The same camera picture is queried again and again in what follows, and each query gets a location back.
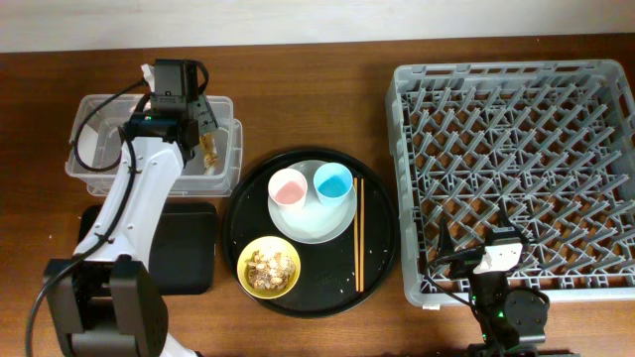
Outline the gold snack wrapper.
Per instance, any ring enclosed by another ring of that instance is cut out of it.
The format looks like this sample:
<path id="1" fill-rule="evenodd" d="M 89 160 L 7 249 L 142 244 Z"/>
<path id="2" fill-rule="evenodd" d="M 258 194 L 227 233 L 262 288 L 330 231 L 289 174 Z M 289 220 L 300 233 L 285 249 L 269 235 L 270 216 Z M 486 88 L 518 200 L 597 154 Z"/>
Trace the gold snack wrapper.
<path id="1" fill-rule="evenodd" d="M 199 136 L 199 145 L 203 154 L 203 173 L 210 175 L 214 170 L 218 154 L 214 142 L 214 134 L 207 132 Z"/>

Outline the wooden chopstick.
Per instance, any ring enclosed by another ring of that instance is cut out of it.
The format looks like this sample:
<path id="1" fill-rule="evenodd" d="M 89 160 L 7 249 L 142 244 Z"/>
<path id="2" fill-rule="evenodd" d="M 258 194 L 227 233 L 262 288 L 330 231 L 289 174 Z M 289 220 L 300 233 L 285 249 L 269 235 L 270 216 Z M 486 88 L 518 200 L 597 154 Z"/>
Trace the wooden chopstick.
<path id="1" fill-rule="evenodd" d="M 355 278 L 355 291 L 357 293 L 360 292 L 360 283 L 359 283 L 359 232 L 358 232 L 358 203 L 357 203 L 357 189 L 358 189 L 358 178 L 353 177 L 353 188 L 355 193 L 355 215 L 353 219 L 353 243 L 354 243 L 354 278 Z"/>
<path id="2" fill-rule="evenodd" d="M 360 292 L 365 290 L 365 180 L 360 179 L 360 208 L 359 208 L 359 285 Z"/>

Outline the pink cup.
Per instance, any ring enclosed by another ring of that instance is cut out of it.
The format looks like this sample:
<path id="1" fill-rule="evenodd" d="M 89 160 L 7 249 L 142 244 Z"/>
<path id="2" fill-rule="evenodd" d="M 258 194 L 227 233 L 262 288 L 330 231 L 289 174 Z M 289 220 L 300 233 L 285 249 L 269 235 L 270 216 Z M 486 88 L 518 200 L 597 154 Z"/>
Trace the pink cup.
<path id="1" fill-rule="evenodd" d="M 282 210 L 300 210 L 305 206 L 308 194 L 306 177 L 295 169 L 281 169 L 268 182 L 269 197 Z"/>

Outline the yellow bowl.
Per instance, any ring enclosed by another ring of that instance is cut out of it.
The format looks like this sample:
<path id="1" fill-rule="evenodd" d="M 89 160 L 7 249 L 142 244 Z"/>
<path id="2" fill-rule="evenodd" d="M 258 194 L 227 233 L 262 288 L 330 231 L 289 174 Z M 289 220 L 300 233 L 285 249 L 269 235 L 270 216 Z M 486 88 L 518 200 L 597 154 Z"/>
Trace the yellow bowl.
<path id="1" fill-rule="evenodd" d="M 260 291 L 253 289 L 249 283 L 246 276 L 247 273 L 247 261 L 251 258 L 251 255 L 254 251 L 261 250 L 271 250 L 282 252 L 283 254 L 289 256 L 296 264 L 297 269 L 288 285 L 280 291 Z M 276 237 L 276 236 L 264 236 L 257 238 L 250 242 L 240 253 L 237 260 L 236 273 L 238 277 L 238 281 L 242 288 L 252 297 L 260 298 L 260 299 L 274 299 L 279 298 L 286 293 L 288 293 L 298 282 L 300 273 L 301 273 L 302 265 L 300 256 L 294 246 L 289 243 L 287 240 Z"/>

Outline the nuts and rice food waste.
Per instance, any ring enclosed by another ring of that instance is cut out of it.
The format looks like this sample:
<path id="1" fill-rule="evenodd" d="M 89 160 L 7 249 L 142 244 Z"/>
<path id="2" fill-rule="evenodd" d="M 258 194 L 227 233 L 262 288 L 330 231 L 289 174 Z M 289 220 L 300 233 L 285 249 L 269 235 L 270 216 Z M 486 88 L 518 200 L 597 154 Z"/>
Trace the nuts and rice food waste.
<path id="1" fill-rule="evenodd" d="M 296 269 L 295 262 L 282 252 L 257 250 L 247 261 L 246 276 L 255 290 L 280 291 L 288 285 Z"/>

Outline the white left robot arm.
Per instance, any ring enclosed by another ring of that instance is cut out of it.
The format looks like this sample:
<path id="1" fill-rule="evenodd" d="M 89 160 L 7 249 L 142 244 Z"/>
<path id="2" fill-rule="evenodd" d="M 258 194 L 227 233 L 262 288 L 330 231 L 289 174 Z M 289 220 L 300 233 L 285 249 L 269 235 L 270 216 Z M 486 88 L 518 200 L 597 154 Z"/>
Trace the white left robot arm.
<path id="1" fill-rule="evenodd" d="M 199 134 L 216 129 L 203 94 L 148 94 L 120 127 L 113 186 L 69 259 L 53 259 L 30 312 L 49 306 L 65 356 L 192 356 L 168 330 L 165 301 L 149 273 L 169 192 Z"/>

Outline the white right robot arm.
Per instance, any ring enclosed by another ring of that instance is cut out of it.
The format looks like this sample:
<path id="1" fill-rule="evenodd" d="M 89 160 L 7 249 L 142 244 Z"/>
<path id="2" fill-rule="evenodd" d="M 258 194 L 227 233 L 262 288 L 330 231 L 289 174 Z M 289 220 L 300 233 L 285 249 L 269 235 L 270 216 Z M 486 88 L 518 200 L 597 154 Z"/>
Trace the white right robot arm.
<path id="1" fill-rule="evenodd" d="M 502 217 L 486 231 L 482 245 L 456 251 L 446 221 L 441 221 L 436 261 L 449 265 L 452 280 L 468 280 L 467 305 L 482 332 L 483 342 L 467 347 L 469 356 L 536 356 L 536 346 L 546 340 L 549 298 L 508 283 L 528 243 L 521 230 Z"/>

